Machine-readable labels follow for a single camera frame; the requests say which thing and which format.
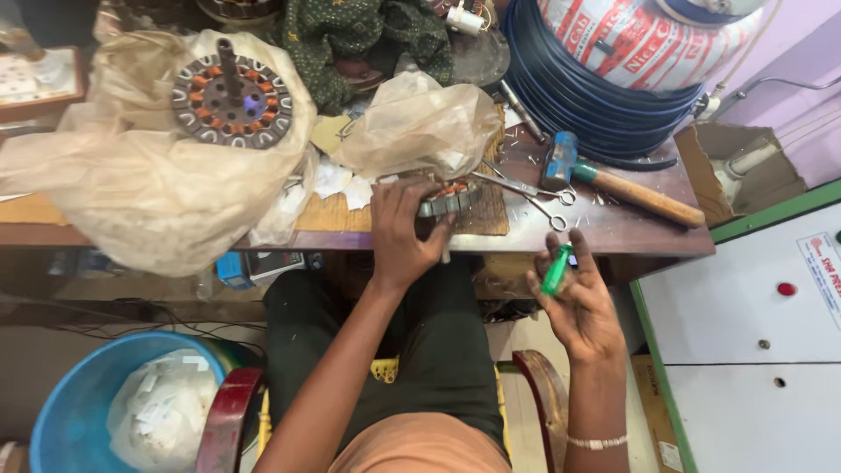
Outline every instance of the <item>blue cable coil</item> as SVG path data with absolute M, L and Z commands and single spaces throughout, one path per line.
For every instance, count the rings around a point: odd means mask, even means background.
M 655 171 L 677 163 L 640 161 L 671 136 L 704 93 L 698 84 L 654 94 L 608 82 L 575 60 L 543 23 L 537 0 L 512 0 L 502 32 L 511 64 L 505 80 L 541 129 L 572 131 L 579 154 L 634 171 Z

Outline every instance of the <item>silver bracelet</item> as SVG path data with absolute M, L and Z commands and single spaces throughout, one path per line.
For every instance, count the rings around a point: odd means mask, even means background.
M 620 438 L 609 438 L 607 440 L 579 440 L 567 435 L 567 442 L 570 442 L 576 447 L 581 447 L 582 449 L 603 450 L 608 447 L 618 447 L 619 445 L 627 444 L 628 436 L 625 434 Z

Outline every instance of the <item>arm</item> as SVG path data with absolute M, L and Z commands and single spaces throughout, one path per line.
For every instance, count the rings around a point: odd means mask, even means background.
M 625 338 L 584 235 L 573 229 L 569 238 L 579 269 L 564 275 L 554 297 L 540 291 L 541 277 L 558 251 L 554 233 L 547 235 L 548 251 L 535 257 L 537 271 L 529 271 L 526 279 L 569 356 L 568 436 L 580 440 L 620 438 L 626 434 Z M 592 450 L 570 443 L 563 470 L 627 473 L 627 444 Z
M 374 188 L 373 277 L 278 424 L 255 473 L 330 467 L 394 309 L 449 238 L 452 220 L 442 220 L 426 242 L 415 236 L 420 199 L 434 188 L 417 180 Z

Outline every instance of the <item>hand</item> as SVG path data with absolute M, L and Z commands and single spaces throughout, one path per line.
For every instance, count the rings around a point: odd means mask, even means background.
M 442 218 L 425 242 L 415 235 L 415 215 L 421 198 L 439 187 L 423 178 L 374 186 L 371 198 L 373 282 L 405 292 L 438 262 L 450 238 L 455 215 Z
M 541 280 L 560 246 L 558 236 L 549 233 L 546 235 L 548 251 L 538 253 L 534 259 L 537 274 L 526 272 L 529 289 L 549 315 L 555 336 L 567 349 L 570 365 L 624 359 L 625 337 L 587 241 L 577 228 L 569 233 L 569 240 L 578 270 L 567 270 L 554 297 L 540 291 Z

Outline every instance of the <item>blue bucket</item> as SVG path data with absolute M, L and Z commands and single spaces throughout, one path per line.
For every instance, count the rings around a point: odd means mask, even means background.
M 32 471 L 136 471 L 111 452 L 111 436 L 105 427 L 111 401 L 125 379 L 141 365 L 180 348 L 193 348 L 204 356 L 216 382 L 222 384 L 222 363 L 198 337 L 144 332 L 118 338 L 74 366 L 50 393 L 32 432 Z

